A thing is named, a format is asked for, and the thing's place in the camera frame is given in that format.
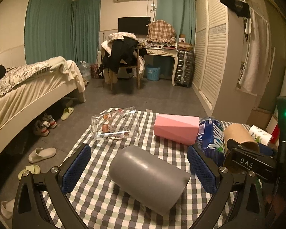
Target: white louvered wardrobe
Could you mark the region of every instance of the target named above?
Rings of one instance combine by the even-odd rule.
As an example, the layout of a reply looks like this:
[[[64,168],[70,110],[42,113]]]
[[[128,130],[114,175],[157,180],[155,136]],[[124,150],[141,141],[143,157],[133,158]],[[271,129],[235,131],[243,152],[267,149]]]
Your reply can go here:
[[[237,90],[243,48],[243,18],[238,18],[219,0],[195,0],[195,4],[192,87],[208,116],[246,123],[256,96]]]

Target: pink object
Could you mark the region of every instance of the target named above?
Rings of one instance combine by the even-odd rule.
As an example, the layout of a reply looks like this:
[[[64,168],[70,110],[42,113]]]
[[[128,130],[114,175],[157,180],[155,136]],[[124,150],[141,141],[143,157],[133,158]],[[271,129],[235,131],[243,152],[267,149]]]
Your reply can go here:
[[[158,114],[154,135],[190,146],[195,143],[199,128],[199,117]]]

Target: louvered door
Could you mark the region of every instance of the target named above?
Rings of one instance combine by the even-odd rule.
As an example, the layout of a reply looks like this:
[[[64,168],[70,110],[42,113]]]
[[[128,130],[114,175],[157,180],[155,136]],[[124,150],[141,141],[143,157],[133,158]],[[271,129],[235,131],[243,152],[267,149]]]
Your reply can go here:
[[[202,69],[205,59],[206,51],[206,27],[207,27],[207,7],[206,0],[196,0],[196,39],[194,48],[194,78],[193,83],[197,89],[199,89]]]
[[[208,41],[207,54],[200,90],[214,105],[220,89],[225,63],[226,50],[226,15],[227,8],[219,0],[208,1]]]

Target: screw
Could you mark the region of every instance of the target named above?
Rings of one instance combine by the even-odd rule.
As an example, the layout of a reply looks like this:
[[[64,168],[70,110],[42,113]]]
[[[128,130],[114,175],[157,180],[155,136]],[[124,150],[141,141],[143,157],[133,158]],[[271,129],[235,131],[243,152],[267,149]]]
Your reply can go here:
[[[249,171],[249,175],[254,177],[255,176],[255,173],[253,171]]]
[[[226,167],[220,167],[220,171],[223,173],[227,173],[228,169]]]
[[[58,171],[58,167],[55,166],[55,167],[52,167],[52,168],[51,168],[51,172],[52,172],[52,173],[56,173],[57,171]]]
[[[26,177],[28,174],[29,174],[29,170],[26,170],[26,171],[24,171],[23,173],[22,173],[22,175],[24,176],[24,177]]]

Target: suitcase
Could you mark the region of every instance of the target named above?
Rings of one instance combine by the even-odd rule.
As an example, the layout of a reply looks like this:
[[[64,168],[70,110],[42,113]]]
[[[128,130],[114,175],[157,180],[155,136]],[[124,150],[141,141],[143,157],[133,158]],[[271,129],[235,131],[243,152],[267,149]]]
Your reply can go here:
[[[175,83],[181,86],[191,87],[194,70],[194,52],[179,50],[178,66],[175,75]]]

